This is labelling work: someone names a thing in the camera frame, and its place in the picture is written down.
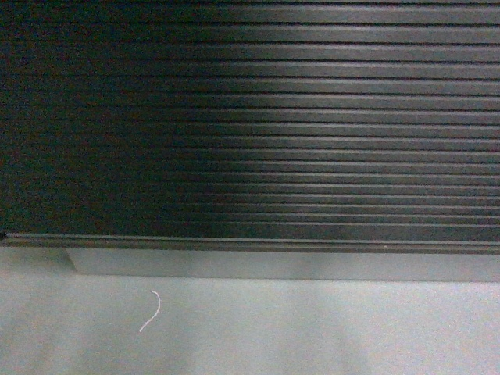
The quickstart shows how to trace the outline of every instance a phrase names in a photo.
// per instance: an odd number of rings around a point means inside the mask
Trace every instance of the dark metal surface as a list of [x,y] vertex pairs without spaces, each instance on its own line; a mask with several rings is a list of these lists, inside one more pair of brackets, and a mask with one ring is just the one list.
[[498,251],[497,2],[0,7],[2,243]]

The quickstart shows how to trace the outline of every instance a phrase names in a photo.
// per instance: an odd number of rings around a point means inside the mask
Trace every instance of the black roller shutter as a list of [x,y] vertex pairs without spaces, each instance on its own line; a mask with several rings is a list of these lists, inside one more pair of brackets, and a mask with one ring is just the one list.
[[497,2],[0,9],[7,232],[498,245]]

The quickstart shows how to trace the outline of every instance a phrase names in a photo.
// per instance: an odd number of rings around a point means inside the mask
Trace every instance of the white fiber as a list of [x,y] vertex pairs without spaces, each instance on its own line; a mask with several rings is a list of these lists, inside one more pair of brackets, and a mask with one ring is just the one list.
[[150,323],[151,323],[151,321],[152,321],[153,319],[155,319],[155,318],[156,318],[156,316],[157,316],[157,315],[158,315],[158,313],[159,313],[159,310],[162,308],[162,300],[160,299],[159,294],[158,294],[158,293],[156,293],[155,291],[151,291],[151,293],[156,294],[156,297],[158,297],[158,308],[157,308],[157,310],[156,310],[156,312],[155,312],[155,315],[153,315],[153,316],[151,317],[151,319],[149,319],[146,323],[144,323],[144,324],[142,325],[142,327],[141,327],[141,329],[139,330],[139,332],[142,332],[142,330],[144,330],[144,328],[145,328],[148,324],[150,324]]

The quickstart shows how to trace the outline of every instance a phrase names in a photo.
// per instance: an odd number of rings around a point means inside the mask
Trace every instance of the gray floor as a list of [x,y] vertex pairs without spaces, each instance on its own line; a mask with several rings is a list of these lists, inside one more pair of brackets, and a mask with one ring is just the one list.
[[500,284],[84,276],[0,248],[0,373],[497,374]]

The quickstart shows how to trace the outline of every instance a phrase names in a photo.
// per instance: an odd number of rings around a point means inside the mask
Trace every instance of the white thread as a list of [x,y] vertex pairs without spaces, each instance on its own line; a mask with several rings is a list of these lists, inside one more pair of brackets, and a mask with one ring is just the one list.
[[139,332],[142,332],[142,330],[144,330],[144,328],[145,328],[148,324],[150,324],[150,323],[151,323],[151,321],[152,321],[153,319],[155,319],[155,318],[156,318],[156,316],[157,316],[157,315],[158,315],[158,313],[159,313],[159,310],[162,308],[162,300],[161,300],[161,298],[159,297],[159,294],[158,294],[158,293],[156,293],[155,291],[151,291],[151,292],[152,292],[152,293],[155,293],[155,294],[156,294],[156,297],[158,297],[158,309],[156,310],[155,315],[153,315],[153,316],[151,317],[151,319],[150,319],[150,320],[148,320],[146,323],[144,323],[144,324],[142,325],[142,327],[141,327],[141,329],[139,330]]

